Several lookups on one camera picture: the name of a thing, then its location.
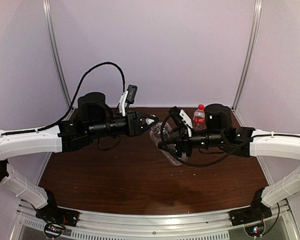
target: black motor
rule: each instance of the black motor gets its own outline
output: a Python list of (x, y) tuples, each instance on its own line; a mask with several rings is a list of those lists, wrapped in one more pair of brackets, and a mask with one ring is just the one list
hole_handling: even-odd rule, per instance
[(101, 92), (90, 92), (78, 99), (79, 118), (83, 125), (102, 123), (107, 113), (113, 116), (111, 108), (106, 104), (106, 96)]
[(210, 104), (204, 109), (206, 128), (211, 132), (232, 128), (231, 109), (219, 103)]

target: metal frame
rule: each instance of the metal frame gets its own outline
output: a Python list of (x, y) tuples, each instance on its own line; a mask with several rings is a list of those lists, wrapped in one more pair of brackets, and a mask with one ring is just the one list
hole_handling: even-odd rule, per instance
[[(99, 236), (104, 239), (195, 240), (196, 237), (200, 239), (202, 236), (223, 234), (243, 227), (232, 226), (230, 210), (175, 215), (123, 215), (77, 211), (80, 212), (77, 227), (67, 227), (68, 231), (65, 233), (71, 239), (89, 239), (89, 236), (92, 239)], [(275, 219), (278, 208), (274, 207), (272, 213), (271, 219)], [(45, 223), (35, 215), (32, 207), (21, 201), (9, 239), (18, 240), (23, 226), (42, 230)], [(280, 202), (280, 215), (284, 217), (289, 239), (299, 240), (298, 229), (286, 200)]]
[(236, 110), (239, 105), (240, 98), (242, 96), (242, 92), (247, 80), (249, 68), (251, 65), (251, 60), (253, 57), (253, 52), (256, 46), (257, 42), (257, 36), (259, 32), (259, 26), (260, 26), (260, 20), (261, 20), (261, 13), (262, 13), (262, 0), (255, 0), (254, 5), (254, 12), (253, 12), (253, 18), (252, 18), (252, 25), (251, 25), (251, 32), (250, 32), (250, 38), (248, 43), (248, 49), (245, 56), (244, 66), (241, 73), (240, 83), (234, 98), (232, 109)]
[(65, 81), (65, 76), (64, 76), (64, 72), (62, 70), (60, 56), (59, 56), (59, 52), (58, 52), (58, 48), (57, 48), (55, 30), (54, 30), (51, 9), (50, 9), (50, 0), (42, 0), (42, 4), (43, 4), (43, 13), (44, 13), (44, 18), (45, 18), (46, 26), (47, 26), (47, 30), (48, 30), (48, 36), (49, 36), (49, 41), (50, 41), (50, 46), (51, 46), (51, 51), (52, 51), (52, 57), (53, 57), (54, 65), (55, 65), (55, 70), (56, 70), (56, 73), (57, 73), (57, 76), (58, 76), (58, 79), (60, 82), (61, 91), (62, 91), (64, 100), (67, 104), (67, 107), (69, 108), (70, 104), (71, 104), (71, 98), (70, 98), (67, 84)]

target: red bottle cap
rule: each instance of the red bottle cap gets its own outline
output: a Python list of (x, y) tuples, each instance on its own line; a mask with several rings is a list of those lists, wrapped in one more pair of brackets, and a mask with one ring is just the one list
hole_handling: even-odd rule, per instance
[(199, 109), (200, 111), (203, 111), (203, 110), (205, 109), (205, 106), (203, 106), (202, 104), (199, 104), (198, 109)]

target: red bottle label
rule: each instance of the red bottle label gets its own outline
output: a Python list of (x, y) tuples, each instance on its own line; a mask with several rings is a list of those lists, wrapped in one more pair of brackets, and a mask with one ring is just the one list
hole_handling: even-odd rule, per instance
[(195, 122), (196, 124), (204, 124), (204, 123), (205, 123), (205, 119), (204, 119), (204, 118), (201, 118), (201, 117), (195, 116), (195, 117), (194, 117), (194, 122)]

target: clear plastic bottle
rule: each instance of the clear plastic bottle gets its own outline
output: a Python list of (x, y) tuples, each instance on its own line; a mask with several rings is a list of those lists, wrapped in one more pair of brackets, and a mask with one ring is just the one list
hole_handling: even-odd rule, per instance
[(199, 104), (198, 109), (193, 114), (193, 129), (203, 130), (205, 128), (205, 106)]
[[(152, 139), (152, 141), (154, 142), (154, 144), (156, 146), (158, 146), (158, 143), (161, 142), (161, 136), (160, 136), (161, 126), (162, 126), (162, 122), (159, 122), (156, 125), (154, 125), (150, 130), (150, 138)], [(163, 133), (165, 140), (173, 139), (174, 137), (178, 136), (178, 134), (176, 132), (171, 133), (171, 131), (172, 131), (171, 126), (168, 123), (166, 123), (164, 126), (164, 133)], [(173, 152), (176, 151), (176, 148), (173, 144), (168, 144), (168, 148), (170, 148)], [(179, 166), (182, 164), (181, 162), (177, 161), (173, 156), (171, 156), (171, 154), (169, 152), (161, 150), (161, 149), (159, 149), (159, 150), (169, 160), (169, 162), (172, 165)], [(180, 159), (185, 162), (185, 161), (187, 161), (188, 157), (186, 156), (185, 153), (182, 153), (182, 157), (180, 157)]]

